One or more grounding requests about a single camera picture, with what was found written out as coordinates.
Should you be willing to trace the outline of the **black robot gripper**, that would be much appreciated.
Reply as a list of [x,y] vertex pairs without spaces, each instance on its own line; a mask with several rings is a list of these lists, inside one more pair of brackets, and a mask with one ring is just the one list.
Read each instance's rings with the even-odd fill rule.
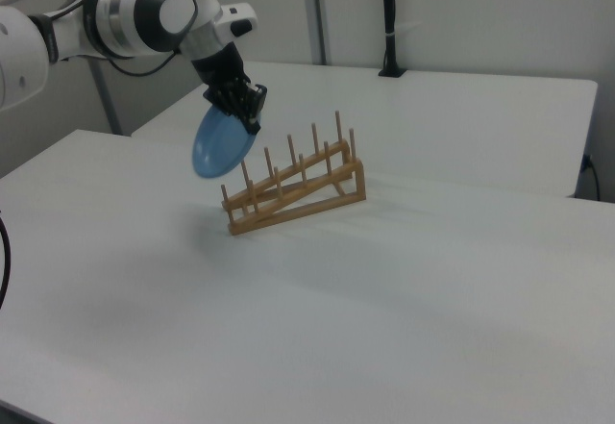
[[[245,73],[244,62],[234,42],[219,52],[199,60],[192,66],[208,87],[203,96],[213,107],[227,116],[237,116],[249,135],[260,130],[259,116],[267,97],[267,87],[252,84]],[[231,90],[224,87],[240,86],[238,103]]]

